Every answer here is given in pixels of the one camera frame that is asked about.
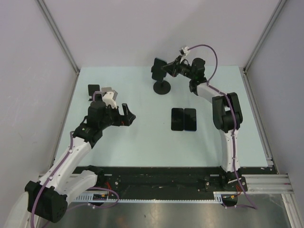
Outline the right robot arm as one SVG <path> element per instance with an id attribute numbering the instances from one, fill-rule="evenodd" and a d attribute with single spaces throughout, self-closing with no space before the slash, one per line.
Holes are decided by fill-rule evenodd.
<path id="1" fill-rule="evenodd" d="M 188 79 L 190 92 L 204 98 L 212 104 L 212 120 L 219 130 L 222 147 L 222 164 L 219 185 L 223 190 L 231 190 L 240 181 L 237 139 L 243 115 L 236 93 L 224 93 L 208 82 L 205 77 L 205 61 L 195 58 L 192 64 L 186 64 L 181 57 L 173 62 L 162 63 L 160 69 L 176 77 L 181 74 Z"/>

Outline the blue-edged black phone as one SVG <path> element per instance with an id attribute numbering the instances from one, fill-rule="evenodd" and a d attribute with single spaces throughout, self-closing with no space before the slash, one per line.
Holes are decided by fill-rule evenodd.
<path id="1" fill-rule="evenodd" d="M 184 109 L 184 130 L 195 132 L 197 130 L 197 114 L 194 108 Z"/>

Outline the white phone stand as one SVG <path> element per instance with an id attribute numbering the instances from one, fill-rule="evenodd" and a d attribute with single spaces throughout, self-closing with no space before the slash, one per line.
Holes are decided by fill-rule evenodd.
<path id="1" fill-rule="evenodd" d="M 102 95 L 105 95 L 107 92 L 110 92 L 110 91 L 112 91 L 111 87 L 102 87 L 101 88 Z"/>

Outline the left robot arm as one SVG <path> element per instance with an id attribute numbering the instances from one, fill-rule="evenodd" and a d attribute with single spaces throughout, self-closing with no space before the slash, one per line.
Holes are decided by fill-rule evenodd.
<path id="1" fill-rule="evenodd" d="M 62 219 L 71 202 L 84 191 L 101 189 L 105 178 L 100 169 L 90 166 L 69 181 L 82 159 L 93 149 L 110 126 L 130 126 L 136 119 L 128 105 L 123 103 L 123 114 L 117 106 L 104 101 L 92 101 L 81 124 L 70 132 L 70 145 L 62 156 L 37 182 L 29 181 L 25 186 L 28 193 L 30 224 L 34 227 L 34 216 L 57 223 Z"/>

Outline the black folding phone stand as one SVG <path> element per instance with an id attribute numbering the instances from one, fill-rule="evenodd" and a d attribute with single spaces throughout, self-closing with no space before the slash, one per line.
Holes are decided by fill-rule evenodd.
<path id="1" fill-rule="evenodd" d="M 100 85 L 98 85 L 98 84 L 89 84 L 88 85 L 88 95 L 89 95 L 89 100 L 88 101 L 93 100 L 93 94 L 96 91 L 100 91 Z"/>

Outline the black pole phone stand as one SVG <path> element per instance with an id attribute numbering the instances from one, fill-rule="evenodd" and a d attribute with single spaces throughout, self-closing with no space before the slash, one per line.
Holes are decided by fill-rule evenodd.
<path id="1" fill-rule="evenodd" d="M 168 81 L 164 80 L 162 82 L 155 81 L 153 84 L 153 90 L 159 95 L 168 94 L 171 90 L 171 85 Z"/>

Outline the teal-edged phone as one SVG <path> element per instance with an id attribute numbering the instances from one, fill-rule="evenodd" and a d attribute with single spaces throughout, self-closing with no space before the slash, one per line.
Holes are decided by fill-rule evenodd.
<path id="1" fill-rule="evenodd" d="M 166 61 L 155 58 L 153 66 L 151 67 L 152 79 L 158 82 L 162 82 L 166 76 L 166 72 L 162 70 L 162 67 L 167 64 Z"/>

